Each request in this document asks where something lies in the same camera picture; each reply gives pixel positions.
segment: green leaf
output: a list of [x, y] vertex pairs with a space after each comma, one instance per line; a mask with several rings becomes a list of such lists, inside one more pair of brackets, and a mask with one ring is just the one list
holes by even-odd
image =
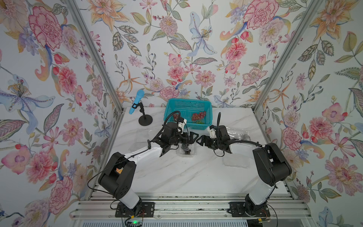
[[311, 198], [316, 202], [317, 196], [315, 195], [315, 192], [313, 190], [310, 190]]
[[359, 54], [363, 50], [363, 41], [358, 45], [357, 49], [355, 50], [354, 55]]
[[331, 42], [327, 40], [322, 40], [321, 46], [323, 48], [324, 53], [326, 53], [328, 56], [334, 55], [334, 47], [333, 44], [331, 44]]
[[131, 13], [131, 15], [134, 17], [136, 23], [138, 23], [139, 25], [145, 25], [146, 24], [146, 20], [141, 14], [133, 12], [133, 13]]
[[353, 51], [356, 44], [357, 44], [357, 36], [353, 32], [347, 32], [347, 37], [345, 37], [343, 43], [343, 50], [345, 52], [351, 52]]
[[286, 13], [291, 13], [291, 12], [295, 12], [298, 11], [301, 8], [301, 6], [299, 5], [294, 5], [293, 7], [291, 7]]
[[180, 17], [180, 14], [177, 12], [177, 11], [172, 11], [171, 14], [173, 15], [173, 17], [177, 20], [182, 20], [181, 17]]
[[356, 88], [349, 88], [354, 95], [354, 105], [357, 111], [360, 113], [361, 117], [363, 117], [363, 92], [362, 90]]
[[335, 74], [340, 75], [340, 76], [346, 76], [352, 80], [359, 80], [359, 78], [360, 78], [359, 71], [360, 71], [360, 68], [358, 68], [358, 67], [350, 67], [350, 68], [346, 68], [341, 71], [335, 72]]
[[85, 138], [86, 140], [90, 140], [90, 133], [87, 131], [87, 129], [85, 129]]
[[322, 199], [324, 199], [326, 202], [328, 202], [328, 199], [326, 198], [326, 196], [321, 192], [319, 191], [319, 195]]
[[190, 5], [186, 2], [179, 2], [179, 6], [182, 8], [190, 7]]
[[122, 26], [120, 26], [118, 28], [120, 30], [122, 30], [123, 32], [126, 32], [128, 34], [136, 34], [136, 33], [138, 33], [138, 31], [135, 28], [133, 28], [131, 26], [128, 26], [128, 25], [122, 25]]
[[295, 0], [286, 0], [286, 1], [281, 2], [279, 4], [279, 6], [282, 8], [287, 8], [287, 7], [293, 6], [295, 4], [296, 4]]
[[321, 190], [321, 192], [326, 196], [328, 197], [329, 199], [334, 199], [334, 198], [337, 198], [337, 197], [340, 197], [341, 195], [339, 195], [339, 193], [337, 193], [336, 191], [334, 191], [333, 189], [323, 189]]
[[162, 30], [157, 30], [154, 33], [154, 35], [152, 36], [151, 41], [154, 41], [154, 40], [156, 40], [158, 38], [163, 38], [165, 36], [166, 36], [165, 32], [163, 32]]
[[294, 22], [295, 22], [295, 21], [297, 21], [297, 20], [300, 20], [300, 19], [302, 18], [302, 16], [304, 16], [304, 13], [305, 13], [305, 11], [304, 11], [304, 12], [299, 13], [299, 14], [295, 17], [295, 19], [293, 20], [293, 22], [292, 22], [292, 23], [294, 23]]
[[352, 57], [354, 57], [353, 55], [344, 55], [343, 57], [339, 58], [338, 60], [334, 61], [337, 63], [344, 63], [349, 61]]
[[206, 93], [211, 93], [211, 92], [212, 92], [212, 90], [213, 90], [213, 86], [210, 86], [210, 87], [207, 89]]
[[54, 4], [54, 6], [53, 6], [53, 10], [52, 10], [52, 13], [54, 13], [54, 14], [60, 14], [61, 12], [62, 12], [62, 8], [63, 8], [63, 6], [61, 5], [61, 4], [58, 4], [58, 3], [56, 3], [56, 4]]

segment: marble tabletop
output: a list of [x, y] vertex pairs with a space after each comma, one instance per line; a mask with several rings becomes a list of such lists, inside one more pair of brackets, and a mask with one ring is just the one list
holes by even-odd
[[[142, 114], [136, 110], [130, 115], [129, 109], [126, 109], [109, 158], [115, 152], [126, 154], [142, 148], [146, 143], [138, 142], [151, 140], [162, 127], [165, 108], [145, 108], [145, 113], [153, 118], [152, 124], [148, 126], [139, 125], [138, 119]], [[244, 129], [249, 131], [252, 141], [266, 143], [251, 109], [213, 108], [212, 111], [213, 125], [217, 124], [217, 116], [221, 112], [220, 125]], [[208, 135], [206, 130], [192, 131]], [[257, 182], [254, 160], [249, 159], [250, 167], [247, 169], [226, 167], [223, 158], [217, 157], [213, 150], [199, 144], [196, 144], [196, 148], [193, 157], [181, 157], [175, 150], [170, 150], [160, 158], [138, 164], [132, 189], [136, 193], [233, 194], [248, 193]], [[278, 185], [274, 194], [287, 194], [283, 183]]]

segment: wire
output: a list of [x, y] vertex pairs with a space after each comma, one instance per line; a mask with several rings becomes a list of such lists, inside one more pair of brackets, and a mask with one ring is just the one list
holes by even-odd
[[277, 213], [276, 213], [275, 209], [271, 205], [269, 205], [269, 204], [267, 204], [267, 205], [270, 206], [273, 209], [273, 211], [275, 212], [275, 215], [276, 215], [276, 227], [277, 227], [278, 226]]

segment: pink flower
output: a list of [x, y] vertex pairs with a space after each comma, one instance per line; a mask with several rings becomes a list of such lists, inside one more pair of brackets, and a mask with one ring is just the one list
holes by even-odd
[[63, 135], [63, 141], [68, 141], [68, 146], [73, 146], [74, 141], [82, 139], [83, 128], [82, 122], [78, 121], [78, 117], [72, 119], [68, 119], [68, 124], [64, 124], [66, 129], [63, 129], [60, 134]]
[[48, 199], [34, 200], [26, 208], [22, 225], [26, 227], [39, 227], [43, 226], [44, 222], [48, 219], [49, 203]]
[[152, 5], [156, 5], [157, 3], [154, 2], [153, 0], [142, 0], [143, 3], [140, 3], [141, 6], [144, 6], [142, 7], [143, 9], [145, 9], [146, 7], [149, 7], [149, 9], [151, 9], [151, 6]]
[[240, 64], [241, 64], [240, 61], [232, 61], [227, 65], [226, 71], [228, 71], [230, 74], [235, 74]]
[[338, 148], [340, 148], [341, 152], [343, 153], [343, 155], [345, 157], [348, 157], [347, 154], [349, 154], [350, 156], [354, 157], [355, 154], [347, 149], [354, 149], [355, 147], [353, 145], [344, 145], [349, 138], [348, 137], [344, 137], [341, 141], [339, 140], [339, 133], [335, 134], [335, 139], [329, 137], [330, 141], [335, 144], [336, 146], [334, 147], [334, 150], [338, 150]]
[[284, 22], [279, 18], [270, 21], [263, 28], [260, 29], [259, 43], [263, 44], [274, 40], [284, 27]]
[[53, 148], [54, 144], [58, 144], [58, 141], [56, 141], [56, 139], [60, 135], [60, 133], [58, 133], [58, 130], [59, 130], [58, 127], [56, 127], [55, 132], [53, 132], [53, 129], [50, 129], [50, 131], [49, 131], [50, 137], [47, 136], [47, 135], [45, 135], [43, 137], [46, 141], [49, 141], [49, 142], [44, 143], [42, 145], [42, 148], [45, 148], [45, 147], [49, 146], [49, 150], [51, 150]]
[[298, 150], [301, 148], [301, 136], [299, 132], [293, 128], [287, 127], [283, 130], [284, 142], [291, 150]]
[[76, 74], [73, 69], [62, 67], [58, 73], [58, 82], [65, 93], [72, 94], [77, 86]]
[[247, 29], [255, 30], [271, 21], [277, 10], [276, 0], [253, 0], [243, 16], [243, 23], [247, 22]]
[[72, 195], [72, 187], [72, 180], [68, 176], [64, 176], [63, 180], [56, 182], [49, 198], [49, 211], [51, 213], [58, 214], [67, 205]]
[[95, 104], [87, 104], [86, 111], [89, 115], [96, 113], [96, 105]]
[[212, 74], [211, 71], [204, 70], [203, 72], [198, 73], [198, 75], [195, 76], [197, 78], [195, 80], [196, 84], [201, 84], [203, 87], [207, 88], [208, 86], [211, 86], [212, 83], [215, 82], [216, 75]]
[[164, 84], [160, 78], [157, 78], [156, 80], [152, 80], [150, 82], [150, 89], [152, 91], [159, 92], [163, 88], [164, 88]]
[[357, 191], [363, 192], [363, 185], [359, 183], [363, 180], [363, 175], [354, 172], [358, 169], [356, 165], [348, 166], [348, 164], [349, 159], [347, 157], [344, 156], [343, 159], [335, 157], [333, 162], [326, 160], [325, 169], [330, 171], [328, 174], [329, 185], [336, 186], [339, 192], [343, 192], [344, 186], [345, 193], [353, 196]]
[[93, 41], [95, 41], [95, 42], [100, 42], [101, 41], [101, 40], [98, 39], [99, 34], [93, 35], [93, 31], [90, 31], [90, 34], [92, 36]]
[[176, 54], [169, 54], [169, 66], [178, 65], [182, 61], [182, 58]]
[[200, 67], [198, 65], [193, 66], [193, 64], [190, 64], [189, 67], [185, 66], [185, 68], [187, 69], [186, 73], [192, 73], [192, 74], [193, 72], [200, 73], [200, 71], [198, 70], [200, 69]]
[[92, 95], [96, 96], [97, 100], [100, 102], [103, 95], [102, 79], [100, 75], [97, 76], [97, 79], [92, 79], [92, 87]]
[[19, 150], [9, 152], [1, 159], [1, 163], [18, 175], [24, 172], [29, 163], [30, 151], [27, 146], [21, 146]]
[[67, 26], [63, 27], [62, 41], [63, 45], [70, 52], [70, 54], [73, 57], [77, 57], [79, 52], [79, 42], [76, 35], [74, 34], [73, 29]]
[[340, 122], [344, 120], [344, 116], [342, 115], [343, 109], [340, 106], [340, 104], [334, 103], [331, 105], [328, 109], [325, 109], [322, 112], [323, 117], [326, 117], [326, 119], [332, 123], [334, 122]]
[[323, 117], [313, 117], [309, 125], [310, 132], [318, 139], [327, 139], [334, 131], [333, 126]]
[[172, 66], [168, 71], [168, 75], [174, 80], [181, 79], [184, 76], [184, 73], [184, 69], [180, 65]]
[[29, 15], [29, 25], [38, 42], [52, 51], [61, 46], [62, 29], [56, 16], [43, 6], [33, 7], [33, 14]]
[[26, 169], [26, 174], [28, 175], [29, 182], [36, 184], [39, 181], [44, 180], [51, 168], [52, 168], [52, 156], [48, 152], [41, 151], [35, 154], [29, 162], [30, 167]]
[[86, 64], [86, 70], [91, 75], [94, 73], [92, 67], [89, 64]]
[[85, 93], [83, 92], [83, 88], [81, 85], [78, 85], [77, 89], [74, 91], [74, 97], [76, 98], [76, 103], [79, 106], [82, 106], [82, 102], [87, 100]]
[[179, 95], [179, 90], [175, 89], [175, 87], [165, 87], [160, 91], [160, 96], [166, 100], [171, 98], [176, 98]]
[[164, 17], [160, 21], [159, 26], [167, 36], [172, 36], [178, 31], [178, 25], [176, 24], [176, 21], [170, 16]]
[[246, 44], [242, 42], [233, 43], [226, 52], [226, 59], [229, 61], [239, 60], [246, 54]]
[[232, 87], [236, 85], [236, 82], [232, 79], [232, 77], [224, 79], [224, 85]]
[[264, 77], [267, 74], [267, 71], [260, 71], [257, 68], [251, 69], [249, 73], [243, 74], [243, 86], [251, 85], [257, 82], [259, 79]]
[[129, 62], [132, 66], [135, 65], [136, 67], [139, 67], [139, 68], [141, 65], [143, 65], [143, 63], [139, 59], [137, 59], [136, 57], [134, 57], [132, 55], [129, 56]]
[[294, 111], [289, 111], [285, 114], [284, 116], [284, 122], [288, 127], [291, 128], [296, 128], [297, 123], [300, 120], [300, 114], [294, 112]]

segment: plastic container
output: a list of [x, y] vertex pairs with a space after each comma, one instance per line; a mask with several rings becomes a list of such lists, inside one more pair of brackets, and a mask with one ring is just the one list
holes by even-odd
[[[181, 116], [187, 120], [188, 129], [205, 130], [212, 125], [212, 104], [209, 101], [171, 98], [166, 106], [164, 120], [176, 110], [180, 111]], [[195, 119], [193, 114], [200, 113], [203, 113], [203, 118], [193, 121], [192, 118]], [[171, 116], [168, 121], [174, 121], [174, 117]]]

